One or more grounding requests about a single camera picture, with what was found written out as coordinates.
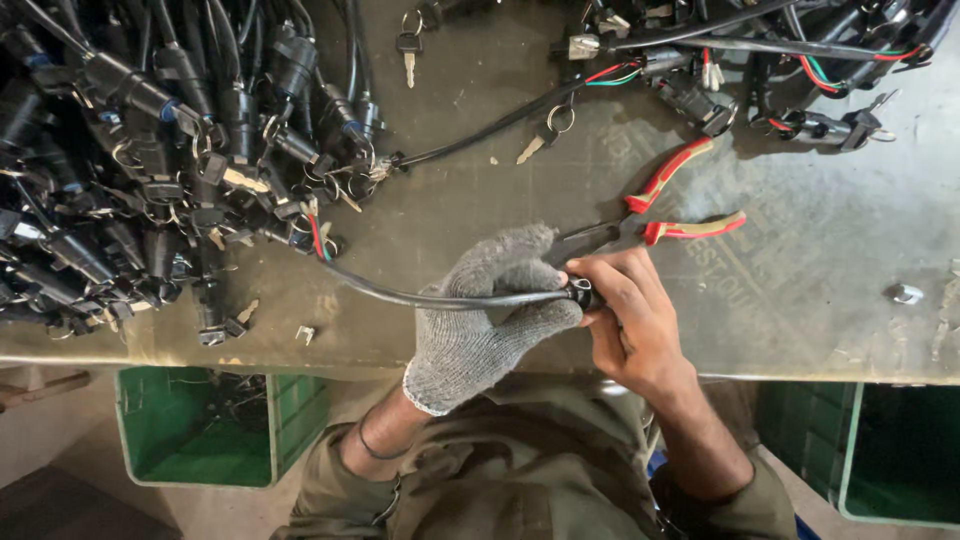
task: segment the knit work glove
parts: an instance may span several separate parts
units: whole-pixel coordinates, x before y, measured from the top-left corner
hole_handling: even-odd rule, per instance
[[[559,289],[563,275],[540,260],[554,233],[539,224],[484,240],[422,294],[469,298],[491,296],[495,289]],[[447,414],[503,379],[534,345],[577,326],[581,318],[583,312],[572,300],[519,307],[496,327],[482,310],[418,309],[417,353],[403,376],[403,392],[420,410]]]

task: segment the red wire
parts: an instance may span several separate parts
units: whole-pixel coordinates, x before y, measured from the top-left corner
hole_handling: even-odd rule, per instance
[[[770,122],[770,125],[777,128],[778,130],[783,130],[785,132],[793,131],[793,128],[791,128],[790,126],[787,126],[786,124],[781,124],[780,122],[778,122],[777,120],[774,120],[773,118],[767,118],[767,122]]]
[[[823,82],[820,81],[820,79],[817,78],[816,75],[813,74],[813,70],[810,69],[810,62],[806,61],[806,58],[800,57],[800,64],[804,67],[804,71],[806,72],[806,76],[810,78],[810,81],[813,81],[813,84],[814,84],[814,85],[819,86],[820,88],[822,88],[822,89],[824,89],[824,90],[826,90],[826,91],[828,91],[828,92],[836,92],[836,91],[838,91],[838,90],[837,90],[836,88],[834,88],[833,86],[827,86],[827,85],[825,85]]]
[[[909,53],[903,53],[902,55],[895,55],[895,56],[883,55],[883,54],[874,55],[874,60],[886,60],[886,61],[903,60],[906,58],[910,58],[913,55],[919,53],[922,48],[924,48],[922,45],[918,45],[916,49],[910,51]]]
[[[320,247],[320,232],[317,231],[317,222],[314,221],[313,216],[306,214],[306,218],[310,220],[310,229],[313,230],[313,249],[317,250],[317,256],[326,260],[324,256],[324,250]]]
[[[619,64],[617,64],[617,65],[612,65],[612,66],[608,67],[607,69],[604,69],[604,70],[601,71],[600,73],[596,73],[596,74],[594,74],[594,75],[590,75],[589,77],[587,77],[587,79],[586,79],[584,82],[585,82],[585,83],[589,83],[590,81],[596,79],[597,77],[603,77],[604,75],[610,73],[611,71],[614,71],[615,69],[619,69],[619,68],[621,68],[621,67],[623,67],[623,66],[625,66],[625,65],[636,65],[636,62],[635,62],[635,61],[629,61],[629,62],[624,61],[624,62],[619,63]]]

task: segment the workbench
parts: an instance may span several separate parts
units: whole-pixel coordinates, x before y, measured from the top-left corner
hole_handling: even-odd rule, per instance
[[[316,10],[321,65],[342,64],[339,19],[327,3],[308,4]],[[563,12],[505,2],[423,34],[416,87],[407,88],[394,41],[408,5],[362,5],[375,98],[388,124],[378,153],[440,146],[556,84],[547,47],[561,35]],[[951,308],[960,283],[950,271],[960,258],[960,156],[952,149],[960,135],[952,83],[960,79],[958,52],[960,31],[954,30],[933,66],[889,75],[876,91],[821,98],[810,107],[838,117],[899,87],[902,95],[881,115],[899,138],[894,143],[829,155],[748,129],[741,112],[710,153],[671,180],[646,214],[651,221],[696,222],[737,209],[748,216],[735,232],[664,238],[650,252],[676,304],[684,353],[702,374],[960,382],[954,331],[960,314]],[[726,90],[741,99],[740,84]],[[543,221],[569,232],[618,219],[625,212],[622,196],[638,191],[672,149],[698,136],[640,84],[582,89],[575,110],[573,129],[523,165],[514,164],[516,157],[545,112],[446,159],[395,173],[362,213],[342,204],[324,210],[322,219],[348,240],[338,263],[375,282],[419,290],[501,229]],[[323,368],[356,378],[393,373],[414,353],[412,309],[365,297],[330,278],[315,259],[277,243],[236,245],[229,257],[237,269],[228,273],[228,311],[260,301],[240,339],[201,347],[185,291],[172,306],[138,313],[120,333],[101,328],[53,341],[43,328],[6,326],[0,356]],[[919,287],[925,297],[914,306],[892,302],[883,291],[898,282]],[[294,339],[301,325],[317,329],[309,346]],[[521,369],[590,371],[588,332],[568,331],[540,344]]]

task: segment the green plastic bin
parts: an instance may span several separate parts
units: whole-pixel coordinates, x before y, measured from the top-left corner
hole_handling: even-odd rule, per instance
[[[764,445],[851,520],[960,529],[960,387],[764,382]]]
[[[125,369],[115,387],[127,472],[148,486],[270,487],[317,439],[329,410],[318,377],[268,375],[264,431],[210,423],[204,368]]]

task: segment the person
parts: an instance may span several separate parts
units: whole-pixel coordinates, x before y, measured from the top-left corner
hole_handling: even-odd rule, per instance
[[[481,242],[426,293],[553,290],[573,274],[606,306],[553,301],[499,325],[483,311],[418,310],[402,385],[359,422],[325,430],[273,539],[796,538],[776,473],[737,446],[701,391],[647,252],[560,272],[540,259],[553,237],[534,225]],[[504,380],[538,342],[578,325],[597,369],[631,394]],[[648,483],[636,457],[651,411],[668,461]]]

